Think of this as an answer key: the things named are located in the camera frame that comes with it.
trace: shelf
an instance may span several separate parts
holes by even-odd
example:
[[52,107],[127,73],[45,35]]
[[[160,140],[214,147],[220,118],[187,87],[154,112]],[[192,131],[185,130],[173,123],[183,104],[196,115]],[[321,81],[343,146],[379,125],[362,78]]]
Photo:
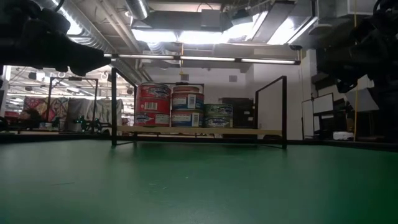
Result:
[[170,128],[170,127],[140,127],[140,126],[118,126],[118,131],[129,131],[137,133],[184,133],[184,134],[271,134],[282,135],[282,131],[258,130],[243,128]]

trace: table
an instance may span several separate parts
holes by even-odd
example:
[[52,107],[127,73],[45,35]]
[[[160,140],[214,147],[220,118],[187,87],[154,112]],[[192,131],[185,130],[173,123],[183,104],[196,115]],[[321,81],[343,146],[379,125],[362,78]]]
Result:
[[331,146],[0,144],[0,223],[398,223],[397,170]]

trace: tin can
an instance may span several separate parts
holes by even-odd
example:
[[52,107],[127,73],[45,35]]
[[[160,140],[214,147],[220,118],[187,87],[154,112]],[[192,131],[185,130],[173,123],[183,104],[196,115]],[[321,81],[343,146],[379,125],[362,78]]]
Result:
[[170,100],[159,98],[138,98],[136,111],[156,112],[161,114],[170,114]]
[[200,110],[173,110],[172,127],[197,127],[203,124],[203,112]]
[[180,93],[180,92],[199,93],[200,89],[199,89],[199,87],[190,86],[190,85],[175,86],[173,88],[173,93]]
[[210,116],[205,119],[206,128],[232,128],[232,118],[229,116]]
[[161,114],[156,112],[137,113],[134,125],[145,127],[169,127],[170,116],[169,114]]
[[203,110],[205,96],[201,93],[180,92],[172,94],[173,110]]
[[160,83],[143,83],[138,86],[137,99],[139,98],[159,98],[170,100],[171,89]]
[[233,117],[233,106],[228,104],[206,104],[206,116],[229,116]]

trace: light fixture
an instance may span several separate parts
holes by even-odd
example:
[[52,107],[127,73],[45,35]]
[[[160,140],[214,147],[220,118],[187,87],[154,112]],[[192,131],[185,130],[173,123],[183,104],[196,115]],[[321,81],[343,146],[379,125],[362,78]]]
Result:
[[271,59],[254,59],[254,58],[242,58],[242,62],[246,63],[273,63],[273,64],[286,64],[293,65],[296,62],[292,60],[271,60]]
[[181,56],[181,60],[203,60],[203,61],[214,61],[214,62],[234,62],[235,58]]
[[318,20],[318,17],[315,16],[314,18],[312,18],[312,20],[305,25],[305,27],[303,27],[303,29],[300,29],[287,43],[291,44],[293,43],[295,40],[297,40],[297,38],[299,38],[301,35],[303,35],[303,33],[309,29],[316,21]]
[[23,99],[20,99],[20,98],[15,98],[15,99],[10,99],[10,100],[15,101],[15,102],[23,102],[24,101]]
[[282,45],[285,44],[295,34],[294,23],[291,18],[286,20],[279,26],[275,31],[271,39],[268,40],[267,44],[271,45]]
[[135,38],[147,43],[176,42],[177,36],[173,31],[137,30],[132,29]]
[[184,44],[219,44],[222,35],[221,32],[183,31],[178,41]]
[[74,92],[74,93],[79,93],[80,90],[78,88],[67,88],[67,90]]
[[[58,1],[57,0],[52,0],[52,2],[58,6]],[[68,35],[78,35],[83,32],[83,29],[76,23],[76,21],[63,9],[63,7],[60,8],[60,12],[65,18],[70,22],[70,28],[67,32]]]

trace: white wall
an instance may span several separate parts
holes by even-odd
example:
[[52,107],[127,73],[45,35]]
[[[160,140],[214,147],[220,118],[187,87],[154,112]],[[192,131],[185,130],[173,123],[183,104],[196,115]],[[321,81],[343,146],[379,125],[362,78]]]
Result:
[[[180,82],[180,69],[168,68],[161,70],[159,68],[147,68],[155,82]],[[189,83],[205,84],[205,103],[218,103],[219,98],[233,97],[245,98],[246,94],[246,74],[241,73],[239,69],[212,68],[210,71],[206,68],[184,68],[183,72],[189,74]],[[236,83],[229,82],[229,76],[236,75]]]

